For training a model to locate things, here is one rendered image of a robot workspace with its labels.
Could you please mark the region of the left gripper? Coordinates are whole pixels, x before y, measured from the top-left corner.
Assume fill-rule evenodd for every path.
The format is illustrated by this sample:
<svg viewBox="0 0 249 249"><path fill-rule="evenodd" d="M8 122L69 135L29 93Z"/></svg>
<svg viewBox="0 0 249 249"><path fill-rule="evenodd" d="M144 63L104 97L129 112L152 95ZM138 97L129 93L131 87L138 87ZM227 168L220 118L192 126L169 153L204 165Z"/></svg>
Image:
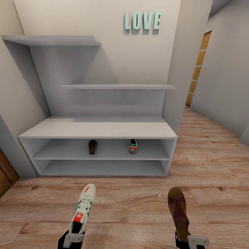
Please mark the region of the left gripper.
<svg viewBox="0 0 249 249"><path fill-rule="evenodd" d="M59 239L58 241L58 249L81 249L81 242L73 242L69 248L63 248L65 236L69 233L69 231L66 231L65 234Z"/></svg>

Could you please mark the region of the sandal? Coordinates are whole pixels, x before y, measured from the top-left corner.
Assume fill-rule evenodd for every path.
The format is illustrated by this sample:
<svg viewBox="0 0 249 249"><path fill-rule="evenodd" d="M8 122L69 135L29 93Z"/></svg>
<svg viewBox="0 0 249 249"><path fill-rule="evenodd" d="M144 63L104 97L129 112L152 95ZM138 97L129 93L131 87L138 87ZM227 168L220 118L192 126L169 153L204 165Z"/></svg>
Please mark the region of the sandal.
<svg viewBox="0 0 249 249"><path fill-rule="evenodd" d="M97 141L96 140L91 140L89 142L89 154L94 155L95 154L95 148L97 147Z"/></svg>
<svg viewBox="0 0 249 249"><path fill-rule="evenodd" d="M176 234L180 241L188 242L189 220L186 216L186 200L179 188L172 188L168 193L168 206L176 226Z"/></svg>

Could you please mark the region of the gym shoe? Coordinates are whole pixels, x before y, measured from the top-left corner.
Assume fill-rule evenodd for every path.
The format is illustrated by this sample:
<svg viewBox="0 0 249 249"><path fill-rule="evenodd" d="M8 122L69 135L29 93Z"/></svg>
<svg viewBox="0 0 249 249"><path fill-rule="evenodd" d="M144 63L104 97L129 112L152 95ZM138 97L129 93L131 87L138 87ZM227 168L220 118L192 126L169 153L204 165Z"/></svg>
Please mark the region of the gym shoe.
<svg viewBox="0 0 249 249"><path fill-rule="evenodd" d="M88 184L80 194L78 204L73 215L69 233L83 234L86 231L86 223L89 217L91 205L94 202L96 187L94 184Z"/></svg>
<svg viewBox="0 0 249 249"><path fill-rule="evenodd" d="M139 145L139 140L138 139L130 139L130 141L129 141L129 152L136 153L138 145Z"/></svg>

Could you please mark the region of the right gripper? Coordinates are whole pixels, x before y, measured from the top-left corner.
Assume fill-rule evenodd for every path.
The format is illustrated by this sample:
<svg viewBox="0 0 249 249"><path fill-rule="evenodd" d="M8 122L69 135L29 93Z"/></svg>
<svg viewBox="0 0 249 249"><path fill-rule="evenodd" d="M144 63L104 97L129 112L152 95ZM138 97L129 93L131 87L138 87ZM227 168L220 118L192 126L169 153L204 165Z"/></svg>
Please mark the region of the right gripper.
<svg viewBox="0 0 249 249"><path fill-rule="evenodd" d="M176 246L178 249L190 249L188 242L182 242L179 240L179 238L176 236ZM203 245L197 245L197 249L205 249Z"/></svg>

